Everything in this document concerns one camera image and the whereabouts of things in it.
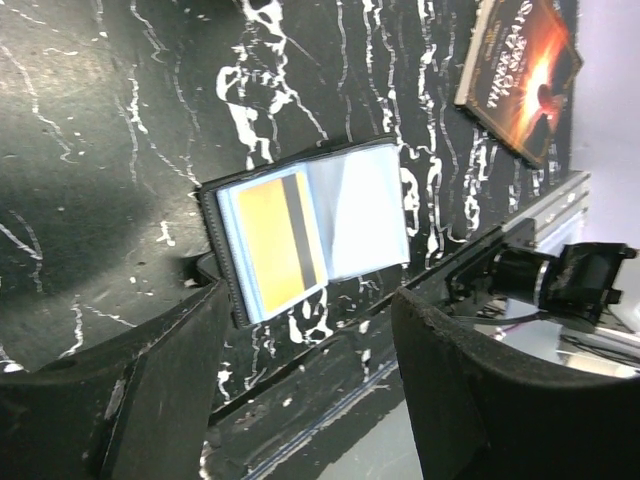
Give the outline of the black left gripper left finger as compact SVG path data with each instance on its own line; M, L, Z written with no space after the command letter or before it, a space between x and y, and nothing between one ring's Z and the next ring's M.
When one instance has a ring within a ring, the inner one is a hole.
M2 478L198 478L229 324L219 281L95 347L2 375Z

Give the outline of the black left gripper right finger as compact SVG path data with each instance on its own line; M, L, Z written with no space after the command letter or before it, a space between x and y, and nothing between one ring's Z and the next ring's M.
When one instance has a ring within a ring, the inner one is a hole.
M391 319L424 478L638 477L637 379L528 355L406 289Z

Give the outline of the blue credit card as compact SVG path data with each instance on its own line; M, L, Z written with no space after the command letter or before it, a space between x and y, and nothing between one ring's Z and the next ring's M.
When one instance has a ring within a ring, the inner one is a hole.
M399 148L390 135L300 152L203 184L214 279L239 328L334 282L410 260Z

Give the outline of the gold magnetic stripe card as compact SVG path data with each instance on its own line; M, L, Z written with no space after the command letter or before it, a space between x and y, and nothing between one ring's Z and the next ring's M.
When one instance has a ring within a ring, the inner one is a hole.
M290 171L235 194L258 311L265 318L290 308L328 283L308 179Z

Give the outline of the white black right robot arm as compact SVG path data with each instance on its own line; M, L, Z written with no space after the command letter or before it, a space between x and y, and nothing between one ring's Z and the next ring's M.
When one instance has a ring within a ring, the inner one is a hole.
M623 263L637 257L638 251L623 243L567 244L558 256L502 244L455 271L448 287L456 299L485 292L555 318L597 325L622 298L614 283Z

